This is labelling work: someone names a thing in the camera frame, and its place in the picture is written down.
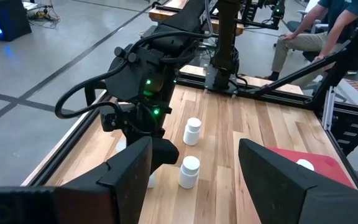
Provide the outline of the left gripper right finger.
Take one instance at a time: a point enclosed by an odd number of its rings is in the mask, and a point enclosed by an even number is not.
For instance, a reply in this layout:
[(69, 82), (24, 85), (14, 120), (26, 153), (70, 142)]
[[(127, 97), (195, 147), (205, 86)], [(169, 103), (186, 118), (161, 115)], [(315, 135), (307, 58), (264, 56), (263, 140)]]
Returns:
[(352, 223), (351, 188), (300, 166), (249, 139), (239, 162), (262, 223)]

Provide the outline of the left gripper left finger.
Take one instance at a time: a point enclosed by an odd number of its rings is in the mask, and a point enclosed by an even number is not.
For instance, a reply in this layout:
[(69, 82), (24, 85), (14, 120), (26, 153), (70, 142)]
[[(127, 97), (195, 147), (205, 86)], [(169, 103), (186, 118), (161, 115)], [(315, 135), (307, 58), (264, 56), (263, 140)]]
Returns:
[(152, 138), (142, 137), (56, 190), (57, 223), (137, 223), (149, 180)]

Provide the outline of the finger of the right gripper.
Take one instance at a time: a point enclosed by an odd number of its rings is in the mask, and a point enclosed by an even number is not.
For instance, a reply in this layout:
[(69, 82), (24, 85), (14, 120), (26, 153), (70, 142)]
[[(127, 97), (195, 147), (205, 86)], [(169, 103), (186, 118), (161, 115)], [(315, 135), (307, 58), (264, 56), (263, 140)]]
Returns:
[(176, 164), (178, 157), (179, 151), (170, 140), (152, 138), (151, 173), (154, 173), (162, 164)]

